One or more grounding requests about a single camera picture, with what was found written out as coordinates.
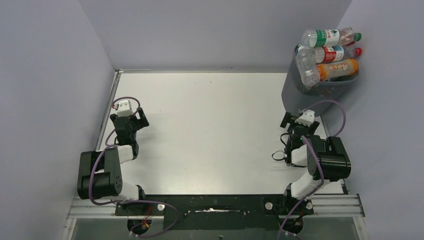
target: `white table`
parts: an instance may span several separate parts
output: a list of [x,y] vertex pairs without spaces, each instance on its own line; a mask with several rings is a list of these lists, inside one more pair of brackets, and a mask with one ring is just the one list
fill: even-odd
[[[115,99],[139,99],[150,122],[137,133],[138,158],[121,165],[123,180],[146,194],[282,194],[306,172],[271,158],[284,148],[279,137],[285,132],[280,128],[285,78],[285,73],[123,73]],[[103,141],[113,129],[108,120]],[[322,124],[315,134],[325,138]],[[319,193],[343,191],[334,182]]]

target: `green bottle cap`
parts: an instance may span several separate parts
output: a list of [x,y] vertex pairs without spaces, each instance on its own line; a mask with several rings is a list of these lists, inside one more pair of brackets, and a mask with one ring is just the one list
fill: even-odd
[[354,41],[357,42],[359,40],[361,40],[362,38],[362,34],[361,33],[355,33],[355,36],[353,37]]

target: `gray bin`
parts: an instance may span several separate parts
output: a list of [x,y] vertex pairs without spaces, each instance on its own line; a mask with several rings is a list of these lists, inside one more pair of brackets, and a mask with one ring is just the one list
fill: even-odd
[[[299,74],[296,58],[293,56],[281,92],[285,111],[298,114],[299,110],[308,108],[321,100],[337,100],[354,83],[357,77],[358,73],[350,76],[341,76],[341,79],[338,79],[339,81],[320,81],[315,86],[305,86]],[[322,103],[311,110],[315,111],[315,116],[320,116],[330,105],[331,103]]]

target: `clear plastic bottle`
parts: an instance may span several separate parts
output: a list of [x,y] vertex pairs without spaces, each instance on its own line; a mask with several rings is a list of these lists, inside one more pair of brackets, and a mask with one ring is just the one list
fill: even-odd
[[320,81],[320,71],[315,63],[315,51],[312,48],[296,48],[296,64],[300,78],[305,86],[314,86]]
[[345,46],[361,40],[362,34],[355,33],[351,27],[332,30],[306,30],[300,45],[306,48]]
[[331,78],[355,74],[359,71],[359,63],[356,59],[350,58],[344,61],[318,64],[320,81],[327,81]]
[[353,59],[362,54],[362,48],[353,46],[320,46],[315,47],[314,51],[317,64]]

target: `metal frame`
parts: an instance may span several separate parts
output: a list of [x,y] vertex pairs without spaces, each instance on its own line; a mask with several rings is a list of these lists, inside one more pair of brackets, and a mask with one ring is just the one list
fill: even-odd
[[[115,93],[118,88],[118,84],[121,78],[121,74],[140,74],[140,73],[284,73],[284,69],[247,69],[247,68],[212,68],[212,69],[192,69],[192,70],[169,70],[169,69],[119,69],[116,70],[112,86],[110,89],[109,98],[107,101],[106,110],[101,123],[100,132],[97,138],[96,150],[100,149],[102,144],[103,136],[108,122],[109,114],[112,107],[112,102],[115,97]],[[322,124],[327,136],[329,136],[329,130],[327,123],[324,118],[321,117]],[[369,240],[369,235],[365,227],[364,209],[360,200],[359,195],[349,194],[316,194],[311,199],[314,206],[314,215],[306,216],[308,218],[320,218],[320,217],[352,217],[356,232],[359,240]],[[146,216],[116,216],[115,205],[103,205],[96,206],[89,200],[82,200],[79,197],[75,197],[72,201],[72,205],[67,215],[64,230],[61,236],[61,240],[71,240],[77,219],[144,219]],[[163,219],[163,216],[149,216],[149,219]]]

